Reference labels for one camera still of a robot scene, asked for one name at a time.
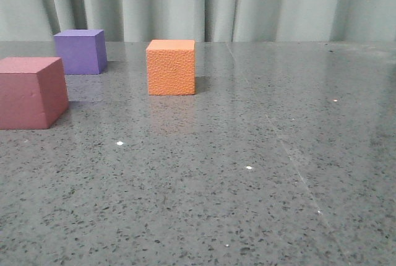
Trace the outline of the orange foam cube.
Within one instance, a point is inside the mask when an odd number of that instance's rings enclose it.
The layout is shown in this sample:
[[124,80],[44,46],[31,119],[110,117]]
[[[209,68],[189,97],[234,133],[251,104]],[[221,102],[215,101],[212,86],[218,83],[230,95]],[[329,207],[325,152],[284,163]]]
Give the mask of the orange foam cube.
[[149,95],[193,95],[194,40],[152,40],[146,48]]

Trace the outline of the purple foam cube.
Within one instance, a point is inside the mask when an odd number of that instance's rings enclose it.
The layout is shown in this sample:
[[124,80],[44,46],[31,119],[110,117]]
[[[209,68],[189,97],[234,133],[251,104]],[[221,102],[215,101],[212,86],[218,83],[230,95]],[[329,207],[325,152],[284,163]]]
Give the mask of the purple foam cube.
[[54,43],[67,75],[100,74],[107,66],[104,30],[65,30]]

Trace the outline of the grey pleated curtain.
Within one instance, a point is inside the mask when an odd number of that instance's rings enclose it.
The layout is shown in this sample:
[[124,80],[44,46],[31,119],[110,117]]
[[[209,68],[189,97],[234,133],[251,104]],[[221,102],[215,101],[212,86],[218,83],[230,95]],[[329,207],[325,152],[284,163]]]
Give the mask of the grey pleated curtain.
[[394,41],[395,0],[1,0],[1,40]]

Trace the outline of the red foam cube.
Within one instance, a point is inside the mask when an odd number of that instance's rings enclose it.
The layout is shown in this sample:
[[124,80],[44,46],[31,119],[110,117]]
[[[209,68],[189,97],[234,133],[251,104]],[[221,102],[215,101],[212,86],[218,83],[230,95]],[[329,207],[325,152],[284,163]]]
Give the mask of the red foam cube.
[[68,107],[61,58],[1,60],[1,129],[48,129]]

